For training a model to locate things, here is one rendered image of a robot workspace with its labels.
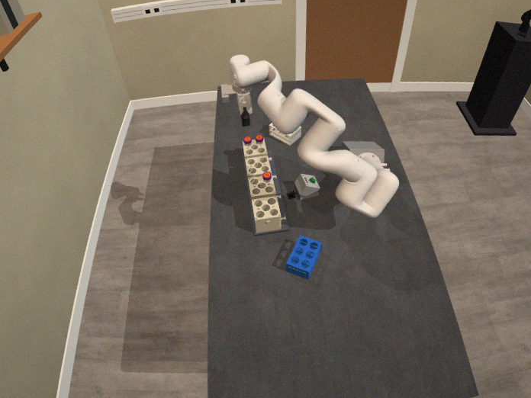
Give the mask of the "blue tube rack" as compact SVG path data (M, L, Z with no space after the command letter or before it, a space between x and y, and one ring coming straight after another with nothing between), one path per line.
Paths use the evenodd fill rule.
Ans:
M320 250L321 244L318 241L299 236L286 263L286 271L308 279L320 254Z

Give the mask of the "beige tube rack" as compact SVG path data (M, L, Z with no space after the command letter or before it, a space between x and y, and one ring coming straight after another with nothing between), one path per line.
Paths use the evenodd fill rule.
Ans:
M301 127L299 127L294 133L289 134L289 139L286 138L286 135L280 133L276 127L271 123L269 125L269 135L273 136L274 138L281 140L283 143L288 144L289 146L294 143L298 138L301 137Z

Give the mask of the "beige bucket adapter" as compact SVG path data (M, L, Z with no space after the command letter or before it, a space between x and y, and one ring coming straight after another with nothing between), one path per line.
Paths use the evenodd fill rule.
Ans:
M251 202L253 199L276 196L273 178L268 183L264 182L262 176L248 179Z
M256 233L282 229L277 196L252 200Z
M267 150L266 150L266 144L265 144L264 138L263 138L262 145L256 144L256 140L252 140L251 143L252 143L251 146L245 146L245 143L243 142L243 150L244 150L244 155L246 157L245 159L260 157L260 156L267 156Z
M264 172L270 172L272 174L268 156L248 158L245 160L246 160L246 173L248 176L247 178L254 178L254 177L262 176Z

